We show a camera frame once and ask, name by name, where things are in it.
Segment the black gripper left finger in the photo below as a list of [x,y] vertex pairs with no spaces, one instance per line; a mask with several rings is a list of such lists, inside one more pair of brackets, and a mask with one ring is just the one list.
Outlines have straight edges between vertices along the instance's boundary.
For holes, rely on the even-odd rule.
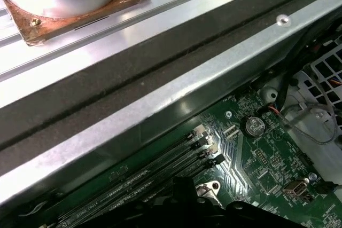
[[183,227],[184,178],[173,180],[172,193],[154,203],[132,201],[104,215],[101,227]]

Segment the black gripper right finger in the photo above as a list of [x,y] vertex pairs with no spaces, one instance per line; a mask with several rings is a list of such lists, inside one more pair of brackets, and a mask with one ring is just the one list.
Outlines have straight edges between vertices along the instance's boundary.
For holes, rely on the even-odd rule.
[[272,214],[242,201],[225,208],[210,199],[198,196],[192,178],[185,178],[185,227],[303,227],[303,225]]

